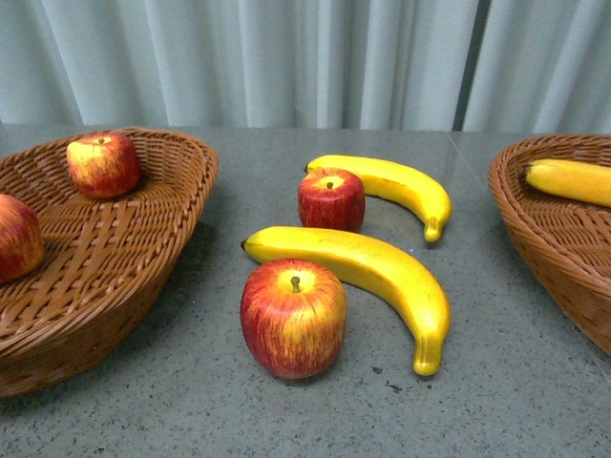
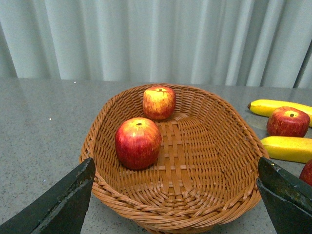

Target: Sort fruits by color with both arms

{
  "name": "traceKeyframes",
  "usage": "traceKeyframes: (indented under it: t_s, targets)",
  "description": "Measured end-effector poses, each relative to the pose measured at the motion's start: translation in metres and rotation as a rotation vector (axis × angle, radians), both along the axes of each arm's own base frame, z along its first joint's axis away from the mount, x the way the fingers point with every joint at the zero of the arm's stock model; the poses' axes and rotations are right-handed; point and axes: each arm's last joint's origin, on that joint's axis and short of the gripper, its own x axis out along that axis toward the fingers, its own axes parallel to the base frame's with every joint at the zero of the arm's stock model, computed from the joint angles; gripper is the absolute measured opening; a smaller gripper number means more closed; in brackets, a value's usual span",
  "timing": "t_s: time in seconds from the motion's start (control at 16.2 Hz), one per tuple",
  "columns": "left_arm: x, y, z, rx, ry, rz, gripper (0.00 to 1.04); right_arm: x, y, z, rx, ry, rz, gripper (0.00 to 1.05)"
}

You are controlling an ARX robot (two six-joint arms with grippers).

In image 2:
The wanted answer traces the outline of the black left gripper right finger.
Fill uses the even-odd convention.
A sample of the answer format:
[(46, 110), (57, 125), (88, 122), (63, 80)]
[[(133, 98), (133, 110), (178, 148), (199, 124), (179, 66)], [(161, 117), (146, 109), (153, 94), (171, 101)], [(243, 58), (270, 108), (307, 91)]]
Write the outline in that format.
[(261, 157), (256, 184), (278, 234), (312, 232), (312, 187), (271, 160)]

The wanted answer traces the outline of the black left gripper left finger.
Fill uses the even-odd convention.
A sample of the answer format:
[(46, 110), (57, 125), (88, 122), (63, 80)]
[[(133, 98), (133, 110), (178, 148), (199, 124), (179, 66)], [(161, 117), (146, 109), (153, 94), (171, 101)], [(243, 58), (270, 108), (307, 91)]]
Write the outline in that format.
[(79, 234), (95, 178), (92, 158), (84, 160), (29, 206), (0, 226), (2, 234)]

